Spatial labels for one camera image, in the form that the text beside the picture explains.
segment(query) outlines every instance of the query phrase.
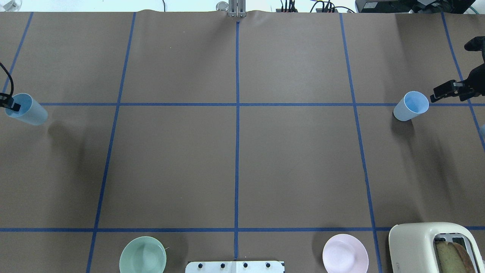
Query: pink plate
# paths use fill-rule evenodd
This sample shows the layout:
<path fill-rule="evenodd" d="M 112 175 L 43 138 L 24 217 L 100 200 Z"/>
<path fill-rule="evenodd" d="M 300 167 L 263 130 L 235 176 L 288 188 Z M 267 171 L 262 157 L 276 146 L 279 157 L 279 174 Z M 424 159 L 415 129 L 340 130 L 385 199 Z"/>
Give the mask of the pink plate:
<path fill-rule="evenodd" d="M 348 234 L 330 238 L 323 248 L 322 259 L 328 273 L 366 273 L 369 267 L 364 245 Z"/>

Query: plastic cup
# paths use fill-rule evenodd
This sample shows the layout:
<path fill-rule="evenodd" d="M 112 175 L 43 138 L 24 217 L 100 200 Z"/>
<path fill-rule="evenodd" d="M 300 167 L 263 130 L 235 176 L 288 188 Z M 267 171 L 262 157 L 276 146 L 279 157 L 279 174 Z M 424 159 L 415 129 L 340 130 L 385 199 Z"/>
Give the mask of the plastic cup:
<path fill-rule="evenodd" d="M 429 101 L 418 91 L 411 91 L 396 105 L 393 114 L 400 121 L 407 121 L 428 111 Z"/>
<path fill-rule="evenodd" d="M 29 94 L 20 93 L 14 95 L 15 103 L 20 104 L 18 112 L 5 109 L 5 113 L 11 117 L 31 125 L 41 125 L 47 120 L 47 111 L 36 102 Z"/>

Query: green bowl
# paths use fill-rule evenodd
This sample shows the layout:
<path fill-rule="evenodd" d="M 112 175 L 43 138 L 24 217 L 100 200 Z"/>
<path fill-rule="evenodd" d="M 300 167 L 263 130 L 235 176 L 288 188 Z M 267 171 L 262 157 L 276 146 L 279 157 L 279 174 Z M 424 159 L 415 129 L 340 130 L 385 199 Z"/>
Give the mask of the green bowl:
<path fill-rule="evenodd" d="M 121 273 L 162 273 L 167 254 L 162 243 L 149 236 L 138 237 L 126 245 L 120 257 Z"/>

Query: grid line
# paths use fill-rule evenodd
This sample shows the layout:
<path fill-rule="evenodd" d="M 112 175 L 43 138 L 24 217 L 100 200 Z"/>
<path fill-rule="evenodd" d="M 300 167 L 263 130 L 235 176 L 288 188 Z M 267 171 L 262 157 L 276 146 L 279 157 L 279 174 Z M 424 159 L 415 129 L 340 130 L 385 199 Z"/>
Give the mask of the grid line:
<path fill-rule="evenodd" d="M 15 52 L 14 60 L 12 61 L 12 65 L 10 66 L 10 74 L 14 72 L 15 64 L 17 63 L 17 58 L 18 58 L 18 55 L 20 54 L 20 49 L 24 44 L 25 36 L 27 36 L 27 31 L 29 30 L 32 17 L 33 17 L 33 12 L 31 12 L 29 16 L 29 20 L 27 20 L 27 25 L 25 25 L 24 33 L 22 34 L 22 38 L 20 39 L 20 43 L 18 44 L 17 51 Z M 3 85 L 2 93 L 5 93 L 5 91 L 7 90 L 8 83 L 9 83 L 9 79 L 7 78 L 5 80 L 5 84 Z"/>
<path fill-rule="evenodd" d="M 91 262 L 93 260 L 94 246 L 95 246 L 95 243 L 96 243 L 97 227 L 98 227 L 98 224 L 99 224 L 99 217 L 101 215 L 101 206 L 103 204 L 104 189 L 105 189 L 105 186 L 106 186 L 106 179 L 107 179 L 107 176 L 108 176 L 108 168 L 109 168 L 109 165 L 110 165 L 111 151 L 113 150 L 114 134 L 116 132 L 116 123 L 118 121 L 118 113 L 119 113 L 119 108 L 120 108 L 120 103 L 121 103 L 121 96 L 123 95 L 123 85 L 124 85 L 124 81 L 125 81 L 126 67 L 128 65 L 129 50 L 130 50 L 130 47 L 131 47 L 131 39 L 133 37 L 133 28 L 135 26 L 135 19 L 136 19 L 136 12 L 133 13 L 133 17 L 131 19 L 131 28 L 130 28 L 130 31 L 129 31 L 128 45 L 127 45 L 127 48 L 126 48 L 125 63 L 123 65 L 123 72 L 121 74 L 120 89 L 119 89 L 119 92 L 118 92 L 118 101 L 117 101 L 116 110 L 114 112 L 113 126 L 112 126 L 112 129 L 111 129 L 110 144 L 108 146 L 108 153 L 106 155 L 106 165 L 104 167 L 103 181 L 102 181 L 101 190 L 100 190 L 100 193 L 99 193 L 99 201 L 98 201 L 98 204 L 97 204 L 96 219 L 95 219 L 95 223 L 94 223 L 93 237 L 91 239 L 91 247 L 89 249 L 89 257 L 88 257 L 88 263 L 87 263 L 87 266 L 86 266 L 86 273 L 89 273 L 91 271 Z"/>
<path fill-rule="evenodd" d="M 234 260 L 238 258 L 239 252 L 239 122 L 240 122 L 240 101 L 239 101 L 239 21 L 236 22 L 236 158 L 234 177 Z"/>
<path fill-rule="evenodd" d="M 41 102 L 42 106 L 396 106 L 393 102 Z M 432 103 L 429 106 L 478 106 L 483 107 L 485 103 Z"/>
<path fill-rule="evenodd" d="M 375 230 L 375 218 L 374 218 L 374 208 L 372 206 L 372 197 L 371 197 L 371 187 L 369 185 L 369 176 L 367 174 L 367 165 L 365 161 L 365 154 L 364 154 L 364 146 L 362 144 L 362 134 L 360 132 L 360 122 L 359 122 L 359 117 L 358 117 L 358 112 L 357 112 L 357 104 L 356 104 L 356 95 L 354 92 L 354 82 L 352 81 L 352 71 L 350 68 L 350 60 L 349 60 L 349 52 L 347 50 L 347 40 L 345 38 L 345 27 L 343 24 L 343 17 L 342 14 L 339 13 L 340 17 L 340 28 L 342 29 L 342 40 L 343 40 L 343 49 L 345 52 L 345 62 L 347 63 L 347 73 L 349 77 L 349 85 L 350 85 L 350 93 L 352 95 L 352 104 L 354 107 L 354 117 L 356 120 L 356 128 L 357 128 L 357 137 L 359 140 L 359 148 L 360 148 L 360 157 L 362 160 L 362 168 L 364 170 L 364 178 L 365 178 L 365 184 L 366 184 L 366 190 L 367 190 L 367 202 L 369 205 L 369 214 L 371 217 L 371 224 L 372 224 L 372 235 L 374 237 L 374 247 L 375 247 L 375 255 L 376 255 L 376 260 L 377 260 L 377 268 L 379 270 L 379 273 L 382 273 L 382 265 L 381 265 L 381 256 L 380 256 L 380 251 L 379 251 L 379 243 L 377 240 L 377 232 Z"/>
<path fill-rule="evenodd" d="M 463 75 L 461 73 L 460 65 L 458 64 L 458 61 L 456 59 L 456 55 L 454 53 L 452 40 L 450 38 L 450 33 L 448 32 L 448 25 L 446 24 L 446 18 L 445 18 L 445 14 L 443 12 L 441 12 L 441 20 L 443 21 L 443 27 L 445 28 L 446 38 L 448 40 L 448 46 L 450 47 L 450 51 L 451 51 L 451 54 L 452 54 L 452 57 L 453 57 L 453 61 L 454 61 L 455 66 L 456 66 L 456 71 L 458 72 L 458 76 L 460 77 L 460 81 L 462 81 Z M 473 110 L 473 104 L 471 103 L 470 99 L 468 99 L 467 101 L 468 101 L 468 104 L 466 104 L 466 105 L 470 107 L 471 116 L 473 118 L 473 122 L 475 123 L 475 127 L 477 128 L 478 137 L 480 138 L 480 142 L 482 143 L 482 148 L 485 151 L 485 141 L 484 141 L 482 134 L 480 133 L 480 125 L 478 124 L 478 120 L 477 120 L 477 117 L 475 115 L 475 110 Z"/>
<path fill-rule="evenodd" d="M 464 226 L 468 230 L 483 230 L 485 226 Z M 390 231 L 392 227 L 376 227 L 376 231 Z M 38 227 L 4 227 L 0 232 L 94 232 L 94 228 L 38 228 Z M 154 232 L 154 233 L 196 233 L 196 232 L 234 232 L 232 227 L 208 227 L 208 228 L 98 228 L 98 233 L 120 232 Z M 240 227 L 239 232 L 342 232 L 362 231 L 371 232 L 372 227 Z"/>

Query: light blue plastic cup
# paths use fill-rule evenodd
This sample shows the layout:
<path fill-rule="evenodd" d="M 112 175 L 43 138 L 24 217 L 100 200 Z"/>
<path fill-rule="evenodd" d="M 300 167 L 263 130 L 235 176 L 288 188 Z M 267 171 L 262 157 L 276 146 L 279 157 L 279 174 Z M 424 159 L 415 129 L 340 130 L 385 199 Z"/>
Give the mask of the light blue plastic cup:
<path fill-rule="evenodd" d="M 15 112 L 10 109 L 5 109 L 5 113 L 9 117 L 31 125 L 41 125 L 46 122 L 48 117 L 47 111 L 29 94 L 20 93 L 14 95 L 12 98 L 14 98 L 15 103 L 20 104 L 20 110 Z"/>
<path fill-rule="evenodd" d="M 162 243 L 153 237 L 138 237 L 121 253 L 120 273 L 162 273 L 166 263 L 167 254 Z"/>
<path fill-rule="evenodd" d="M 418 91 L 407 92 L 396 105 L 393 114 L 400 121 L 407 121 L 428 111 L 429 101 Z"/>

